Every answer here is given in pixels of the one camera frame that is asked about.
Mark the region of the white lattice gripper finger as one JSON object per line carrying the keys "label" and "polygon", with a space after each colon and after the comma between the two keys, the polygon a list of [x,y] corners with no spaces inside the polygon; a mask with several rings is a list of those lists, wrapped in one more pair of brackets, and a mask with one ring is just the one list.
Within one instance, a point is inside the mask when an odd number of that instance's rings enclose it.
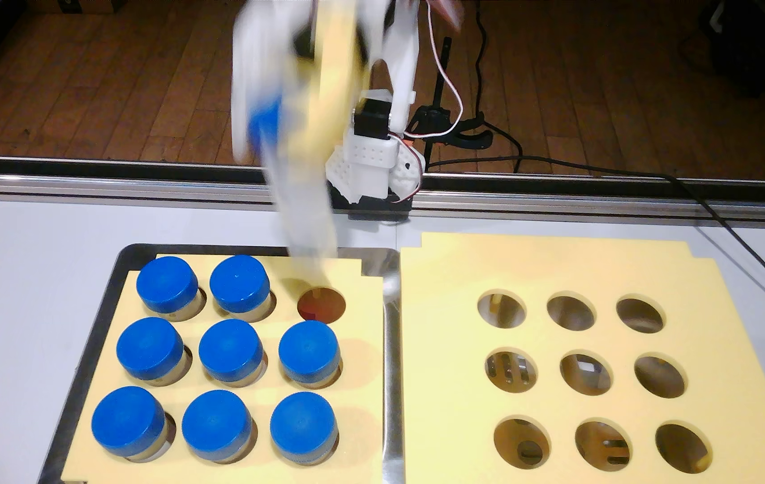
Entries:
{"label": "white lattice gripper finger", "polygon": [[231,141],[235,160],[252,153],[261,164],[278,158],[279,116],[291,32],[285,1],[248,1],[231,40]]}

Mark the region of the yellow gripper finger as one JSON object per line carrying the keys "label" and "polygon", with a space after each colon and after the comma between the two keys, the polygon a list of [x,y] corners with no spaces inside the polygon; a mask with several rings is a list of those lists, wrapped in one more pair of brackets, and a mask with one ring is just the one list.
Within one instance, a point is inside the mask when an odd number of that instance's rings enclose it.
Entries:
{"label": "yellow gripper finger", "polygon": [[358,1],[314,1],[313,61],[305,90],[305,148],[324,162],[341,141],[365,81],[357,36]]}

